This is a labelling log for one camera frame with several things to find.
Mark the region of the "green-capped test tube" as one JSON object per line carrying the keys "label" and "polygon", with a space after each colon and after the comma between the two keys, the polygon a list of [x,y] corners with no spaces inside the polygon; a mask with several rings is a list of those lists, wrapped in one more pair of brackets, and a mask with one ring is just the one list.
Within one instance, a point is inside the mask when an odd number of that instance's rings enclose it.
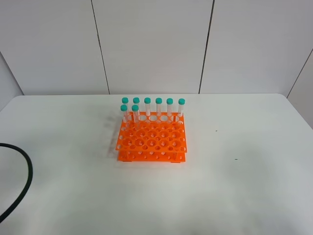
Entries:
{"label": "green-capped test tube", "polygon": [[132,112],[133,112],[133,120],[134,120],[135,128],[136,128],[136,130],[138,130],[139,127],[140,127],[140,118],[139,118],[140,112],[139,112],[139,106],[136,105],[136,104],[134,104],[134,105],[132,106]]}

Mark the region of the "orange test tube rack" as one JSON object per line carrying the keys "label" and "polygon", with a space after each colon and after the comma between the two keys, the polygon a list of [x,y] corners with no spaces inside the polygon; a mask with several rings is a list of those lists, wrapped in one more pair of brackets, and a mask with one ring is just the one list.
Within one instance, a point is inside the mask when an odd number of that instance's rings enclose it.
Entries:
{"label": "orange test tube rack", "polygon": [[116,150],[117,159],[122,162],[185,162],[187,153],[184,116],[166,112],[157,116],[151,112],[146,116],[140,112],[139,122],[133,121],[133,113],[128,122],[121,122]]}

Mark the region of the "second row left tube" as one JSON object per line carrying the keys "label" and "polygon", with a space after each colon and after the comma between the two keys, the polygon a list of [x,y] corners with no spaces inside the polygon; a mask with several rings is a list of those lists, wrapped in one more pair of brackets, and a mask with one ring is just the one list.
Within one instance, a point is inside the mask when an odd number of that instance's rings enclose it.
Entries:
{"label": "second row left tube", "polygon": [[120,106],[120,110],[122,112],[122,122],[125,125],[125,127],[129,127],[129,118],[128,118],[128,107],[126,104],[122,104]]}

